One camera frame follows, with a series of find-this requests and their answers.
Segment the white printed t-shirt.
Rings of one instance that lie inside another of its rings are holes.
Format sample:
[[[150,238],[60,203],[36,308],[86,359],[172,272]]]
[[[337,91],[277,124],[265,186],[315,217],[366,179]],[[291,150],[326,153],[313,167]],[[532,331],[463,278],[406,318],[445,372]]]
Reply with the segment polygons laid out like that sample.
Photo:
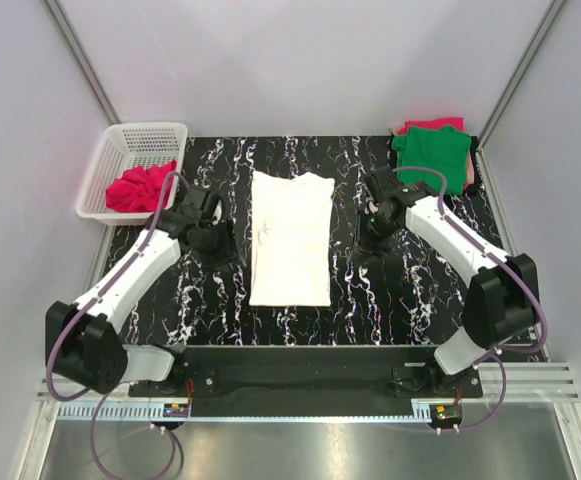
[[[256,307],[328,307],[335,180],[256,171],[251,183],[251,292]]]

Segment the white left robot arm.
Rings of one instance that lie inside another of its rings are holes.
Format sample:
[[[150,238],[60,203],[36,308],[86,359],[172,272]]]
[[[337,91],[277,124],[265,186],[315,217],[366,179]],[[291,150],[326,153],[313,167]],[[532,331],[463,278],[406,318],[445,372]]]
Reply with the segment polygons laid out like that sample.
[[[190,252],[208,269],[237,257],[233,222],[221,196],[198,186],[183,200],[151,215],[135,244],[90,290],[46,312],[46,382],[55,375],[107,394],[122,383],[146,382],[164,391],[184,387],[182,354],[164,346],[125,344],[120,333],[131,310],[181,256]]]

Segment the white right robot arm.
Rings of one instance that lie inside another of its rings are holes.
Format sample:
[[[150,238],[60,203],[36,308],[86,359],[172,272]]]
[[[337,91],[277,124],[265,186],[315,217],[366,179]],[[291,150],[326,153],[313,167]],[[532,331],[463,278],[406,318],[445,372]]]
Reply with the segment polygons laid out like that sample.
[[[382,167],[365,177],[369,198],[357,216],[355,252],[384,256],[391,238],[407,230],[434,248],[467,286],[461,327],[436,347],[422,373],[425,384],[439,385],[506,347],[512,337],[545,325],[537,268],[528,255],[513,256],[470,229],[445,205],[443,189],[403,183],[399,172]]]

